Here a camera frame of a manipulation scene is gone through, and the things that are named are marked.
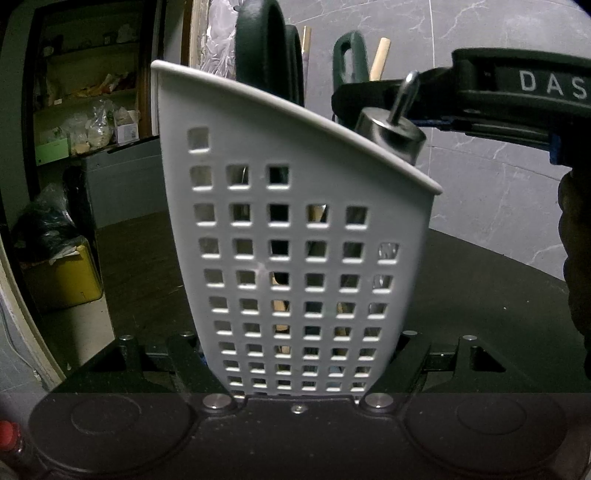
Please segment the grey handled peeler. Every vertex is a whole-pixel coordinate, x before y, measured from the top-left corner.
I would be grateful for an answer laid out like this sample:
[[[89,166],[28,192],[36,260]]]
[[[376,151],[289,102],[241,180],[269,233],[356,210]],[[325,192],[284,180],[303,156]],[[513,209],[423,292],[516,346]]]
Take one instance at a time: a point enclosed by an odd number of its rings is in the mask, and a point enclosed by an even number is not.
[[[397,155],[411,165],[427,141],[423,130],[406,118],[406,112],[417,96],[420,73],[411,71],[402,81],[394,105],[390,110],[378,107],[363,108],[356,122],[356,133]]]

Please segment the wooden chopstick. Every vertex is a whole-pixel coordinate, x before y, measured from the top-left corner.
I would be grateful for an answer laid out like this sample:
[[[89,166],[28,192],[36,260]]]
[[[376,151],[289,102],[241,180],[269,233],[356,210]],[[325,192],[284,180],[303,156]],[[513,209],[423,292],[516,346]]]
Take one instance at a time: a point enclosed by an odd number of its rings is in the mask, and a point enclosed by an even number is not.
[[[311,52],[311,27],[304,26],[301,32],[301,58],[303,63],[307,64]]]
[[[387,37],[380,39],[374,61],[370,67],[370,81],[380,81],[383,77],[386,63],[389,57],[392,41]]]
[[[290,289],[290,275],[288,275],[287,273],[273,272],[270,274],[270,281],[271,286],[273,286],[273,288],[279,289],[280,291],[287,291],[288,289]],[[290,312],[290,302],[288,302],[287,300],[274,299],[271,305],[273,305],[274,313],[284,314]],[[290,326],[288,326],[287,324],[277,324],[273,327],[273,336],[290,336]],[[291,349],[288,345],[280,345],[279,351],[282,355],[290,355]]]

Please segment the small dark knife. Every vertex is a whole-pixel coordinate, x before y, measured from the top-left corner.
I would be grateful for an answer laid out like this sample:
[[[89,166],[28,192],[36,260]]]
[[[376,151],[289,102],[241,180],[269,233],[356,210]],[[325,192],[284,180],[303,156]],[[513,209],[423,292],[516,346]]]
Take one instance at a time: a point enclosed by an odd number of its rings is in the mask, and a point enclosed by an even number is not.
[[[366,43],[358,30],[339,37],[332,50],[332,87],[370,80]]]

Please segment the black handled scissors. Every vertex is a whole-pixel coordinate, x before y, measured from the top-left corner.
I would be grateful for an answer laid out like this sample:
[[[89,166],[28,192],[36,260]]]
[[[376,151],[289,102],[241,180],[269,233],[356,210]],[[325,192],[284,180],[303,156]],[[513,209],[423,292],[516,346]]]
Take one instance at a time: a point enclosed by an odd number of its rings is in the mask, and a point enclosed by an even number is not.
[[[235,78],[304,107],[301,39],[277,1],[244,1],[235,27]]]

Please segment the white perforated utensil basket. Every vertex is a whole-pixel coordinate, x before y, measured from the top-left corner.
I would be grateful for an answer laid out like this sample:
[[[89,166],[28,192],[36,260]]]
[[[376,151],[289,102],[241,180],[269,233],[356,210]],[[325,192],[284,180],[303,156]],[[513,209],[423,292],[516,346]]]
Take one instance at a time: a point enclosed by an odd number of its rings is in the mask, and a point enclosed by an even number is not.
[[[239,397],[361,398],[403,332],[441,186],[290,101],[161,60],[151,69],[170,224],[207,366]],[[290,289],[273,288],[273,272]],[[274,313],[274,299],[290,312]],[[290,336],[274,337],[277,324]]]

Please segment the yellow bin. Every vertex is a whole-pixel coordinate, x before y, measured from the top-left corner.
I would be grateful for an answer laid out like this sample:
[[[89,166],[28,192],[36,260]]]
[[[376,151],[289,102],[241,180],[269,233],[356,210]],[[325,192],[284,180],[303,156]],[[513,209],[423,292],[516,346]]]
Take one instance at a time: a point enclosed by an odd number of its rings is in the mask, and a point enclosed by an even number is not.
[[[49,269],[51,292],[63,307],[86,304],[102,297],[102,282],[85,237],[68,242],[49,260]]]

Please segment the red bottle cap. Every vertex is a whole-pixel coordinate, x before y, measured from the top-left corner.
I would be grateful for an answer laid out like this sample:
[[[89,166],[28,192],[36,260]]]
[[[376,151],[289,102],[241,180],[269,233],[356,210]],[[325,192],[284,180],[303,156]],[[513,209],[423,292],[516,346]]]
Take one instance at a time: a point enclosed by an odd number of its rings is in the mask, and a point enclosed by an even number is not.
[[[20,426],[8,420],[0,421],[0,451],[14,453],[20,449],[22,434]]]

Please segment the hanging plastic bag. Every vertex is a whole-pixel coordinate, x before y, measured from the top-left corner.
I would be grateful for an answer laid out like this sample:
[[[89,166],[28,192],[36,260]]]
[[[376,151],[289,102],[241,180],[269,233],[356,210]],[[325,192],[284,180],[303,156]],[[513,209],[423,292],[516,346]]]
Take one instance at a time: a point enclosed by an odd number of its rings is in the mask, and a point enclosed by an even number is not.
[[[239,0],[209,2],[202,71],[235,80],[235,35],[240,7]]]

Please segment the grey cabinet box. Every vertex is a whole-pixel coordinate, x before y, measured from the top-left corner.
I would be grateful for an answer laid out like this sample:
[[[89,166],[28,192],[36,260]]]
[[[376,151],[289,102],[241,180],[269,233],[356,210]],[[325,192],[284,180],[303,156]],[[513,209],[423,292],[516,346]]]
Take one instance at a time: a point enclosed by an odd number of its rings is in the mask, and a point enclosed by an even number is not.
[[[85,158],[90,209],[97,228],[167,210],[157,137]]]

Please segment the green box on shelf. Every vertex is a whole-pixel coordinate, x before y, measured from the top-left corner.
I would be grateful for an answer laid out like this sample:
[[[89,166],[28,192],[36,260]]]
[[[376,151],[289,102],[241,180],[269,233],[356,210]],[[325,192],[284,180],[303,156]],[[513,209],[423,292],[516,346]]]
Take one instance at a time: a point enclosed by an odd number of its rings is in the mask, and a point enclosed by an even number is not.
[[[45,165],[67,158],[70,155],[67,138],[56,139],[35,147],[37,165]]]

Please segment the dark wooden shelf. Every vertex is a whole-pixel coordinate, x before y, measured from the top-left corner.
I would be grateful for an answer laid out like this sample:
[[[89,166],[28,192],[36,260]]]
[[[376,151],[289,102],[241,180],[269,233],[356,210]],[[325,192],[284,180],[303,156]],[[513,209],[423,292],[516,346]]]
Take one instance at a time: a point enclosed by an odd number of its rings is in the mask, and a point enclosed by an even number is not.
[[[25,62],[32,113],[25,139],[35,163],[35,147],[56,139],[68,139],[69,158],[150,135],[147,69],[158,15],[155,1],[57,1],[35,9]]]

